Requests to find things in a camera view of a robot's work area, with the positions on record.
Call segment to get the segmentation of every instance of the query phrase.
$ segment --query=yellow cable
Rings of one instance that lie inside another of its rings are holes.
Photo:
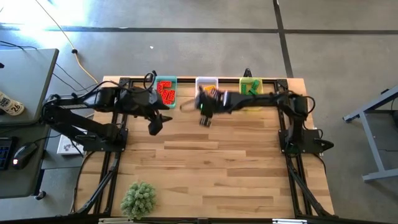
[[[67,34],[63,31],[63,29],[61,28],[61,26],[58,24],[58,22],[55,21],[55,19],[45,10],[45,8],[38,2],[38,0],[35,0],[37,2],[37,4],[39,4],[39,6],[44,10],[45,13],[47,13],[47,15],[54,21],[54,23],[58,26],[58,28],[62,31],[62,33],[64,34],[64,36],[68,39],[70,46],[72,47],[72,50],[76,50],[75,47],[73,46],[72,42],[70,41],[69,37],[67,36]],[[79,64],[79,67],[90,77],[94,80],[95,83],[98,83],[97,79],[95,79],[89,72],[87,72],[87,70],[81,65],[79,58],[77,57],[77,50],[76,53],[73,53],[76,57],[76,61],[77,64]]]
[[[83,71],[85,71],[85,73],[86,73],[90,78],[92,78],[92,79],[94,80],[95,83],[98,84],[98,81],[97,81],[90,73],[88,73],[88,72],[85,70],[85,68],[83,68],[83,66],[81,66],[80,61],[79,61],[79,58],[77,57],[77,53],[75,53],[75,57],[76,57],[77,64],[79,64],[80,68],[81,68]]]

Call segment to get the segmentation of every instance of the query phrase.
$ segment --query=red object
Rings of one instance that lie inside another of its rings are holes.
[[[157,92],[162,96],[165,105],[171,105],[175,99],[175,90],[165,90],[172,86],[171,81],[160,81],[156,85]]]
[[[171,81],[160,81],[163,87],[170,88],[172,86]]]
[[[175,90],[170,90],[169,95],[167,96],[167,100],[173,102],[175,99]]]
[[[163,85],[162,85],[161,83],[158,83],[157,86],[156,86],[156,90],[157,90],[157,92],[158,92],[160,95],[162,95],[162,92],[163,92]]]

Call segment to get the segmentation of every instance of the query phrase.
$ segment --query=green succulent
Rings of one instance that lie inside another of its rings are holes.
[[[120,204],[123,215],[140,219],[150,214],[155,209],[155,197],[155,188],[151,184],[133,183]]]

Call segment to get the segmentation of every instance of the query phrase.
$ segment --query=wooden tabletop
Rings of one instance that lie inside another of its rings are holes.
[[[118,82],[119,78],[104,80]],[[306,95],[303,79],[287,80],[290,90]],[[276,108],[215,115],[211,128],[204,128],[198,124],[199,111],[179,110],[181,103],[194,97],[194,86],[178,84],[176,108],[161,111],[173,120],[164,123],[156,136],[149,135],[148,121],[128,117],[129,138],[119,166],[112,216],[122,216],[120,203],[129,186],[144,181],[157,192],[157,206],[151,217],[294,217],[286,161],[279,150]],[[271,85],[263,87],[264,93],[274,90]],[[219,88],[238,91],[239,87],[220,83]],[[111,117],[110,113],[96,112],[94,120],[110,123]],[[313,127],[311,115],[306,125]],[[78,186],[77,208],[97,188],[103,157],[104,153],[97,152],[87,160]],[[303,163],[309,189],[333,213],[322,163],[309,154],[303,155]],[[301,191],[298,196],[304,211]]]

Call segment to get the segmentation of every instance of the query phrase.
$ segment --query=gray floor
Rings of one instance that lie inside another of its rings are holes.
[[[10,2],[0,12],[0,22],[53,25],[35,2],[22,8]],[[65,26],[277,28],[272,0],[41,2]],[[279,4],[285,29],[398,29],[394,0],[279,0]],[[58,63],[82,85],[92,84],[61,32],[35,28],[2,30],[0,40],[58,48]],[[99,80],[104,75],[143,75],[153,69],[165,75],[239,77],[246,67],[258,77],[286,77],[278,34],[67,34],[86,69]],[[363,183],[361,176],[375,172],[376,165],[361,123],[345,124],[341,118],[398,84],[398,35],[288,34],[286,40],[294,77],[304,78],[308,94],[317,100],[315,124],[324,130],[325,139],[335,143],[325,153],[335,213],[396,223],[398,178]],[[59,69],[55,73],[78,88]],[[55,92],[72,90],[53,79],[49,93]],[[381,154],[394,158],[398,153]],[[398,160],[390,159],[388,166],[398,167]],[[67,214],[76,175],[76,169],[46,172],[42,188],[49,196],[39,202],[32,197],[0,200],[0,220]]]

